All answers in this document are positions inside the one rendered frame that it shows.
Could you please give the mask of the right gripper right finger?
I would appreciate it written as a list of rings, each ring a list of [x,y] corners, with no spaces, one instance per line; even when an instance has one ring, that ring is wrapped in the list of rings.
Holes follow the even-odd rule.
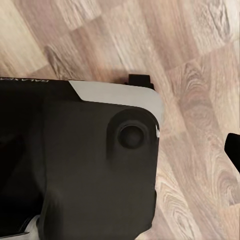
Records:
[[[227,135],[224,151],[240,172],[240,135],[229,133]]]

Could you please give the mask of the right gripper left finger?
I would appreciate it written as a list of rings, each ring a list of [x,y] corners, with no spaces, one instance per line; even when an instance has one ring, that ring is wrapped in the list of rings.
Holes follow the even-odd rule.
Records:
[[[26,153],[22,133],[0,138],[0,193]]]

